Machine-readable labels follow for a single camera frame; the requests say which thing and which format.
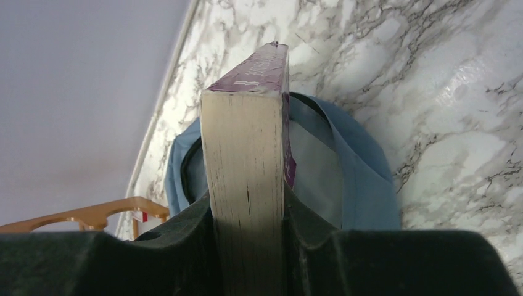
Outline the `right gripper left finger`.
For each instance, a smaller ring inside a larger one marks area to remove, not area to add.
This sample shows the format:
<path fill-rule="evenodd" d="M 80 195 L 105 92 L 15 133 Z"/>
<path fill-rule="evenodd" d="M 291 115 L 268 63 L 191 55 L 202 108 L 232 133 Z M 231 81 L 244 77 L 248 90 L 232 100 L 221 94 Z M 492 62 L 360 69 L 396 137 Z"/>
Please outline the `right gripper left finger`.
<path fill-rule="evenodd" d="M 208 195 L 136 240 L 105 232 L 1 236 L 2 295 L 221 295 Z"/>

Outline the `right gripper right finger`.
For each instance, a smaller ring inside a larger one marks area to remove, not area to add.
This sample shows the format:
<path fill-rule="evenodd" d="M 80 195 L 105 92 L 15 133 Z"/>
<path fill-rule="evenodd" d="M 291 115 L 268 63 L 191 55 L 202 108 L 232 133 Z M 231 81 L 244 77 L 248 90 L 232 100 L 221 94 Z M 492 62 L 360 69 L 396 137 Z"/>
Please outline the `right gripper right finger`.
<path fill-rule="evenodd" d="M 289 295 L 518 294 L 476 232 L 342 231 L 284 193 Z"/>

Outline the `blue backpack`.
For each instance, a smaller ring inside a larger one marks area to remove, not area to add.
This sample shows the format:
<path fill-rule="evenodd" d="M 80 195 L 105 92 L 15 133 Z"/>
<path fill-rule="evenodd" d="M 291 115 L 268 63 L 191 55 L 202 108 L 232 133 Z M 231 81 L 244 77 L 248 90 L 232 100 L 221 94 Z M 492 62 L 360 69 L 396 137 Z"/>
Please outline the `blue backpack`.
<path fill-rule="evenodd" d="M 290 95 L 290 186 L 299 201 L 333 226 L 397 230 L 400 209 L 392 173 L 380 145 L 348 113 L 331 102 Z M 175 137 L 167 162 L 165 192 L 177 215 L 208 189 L 200 123 Z"/>

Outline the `purple stationery package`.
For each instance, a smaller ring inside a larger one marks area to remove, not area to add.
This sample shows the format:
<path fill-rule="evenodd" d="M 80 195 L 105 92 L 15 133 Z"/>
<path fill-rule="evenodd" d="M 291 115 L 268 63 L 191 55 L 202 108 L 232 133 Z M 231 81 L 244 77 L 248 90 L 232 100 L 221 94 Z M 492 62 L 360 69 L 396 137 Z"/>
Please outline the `purple stationery package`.
<path fill-rule="evenodd" d="M 200 132 L 225 295 L 285 295 L 289 48 L 263 45 L 201 94 Z"/>

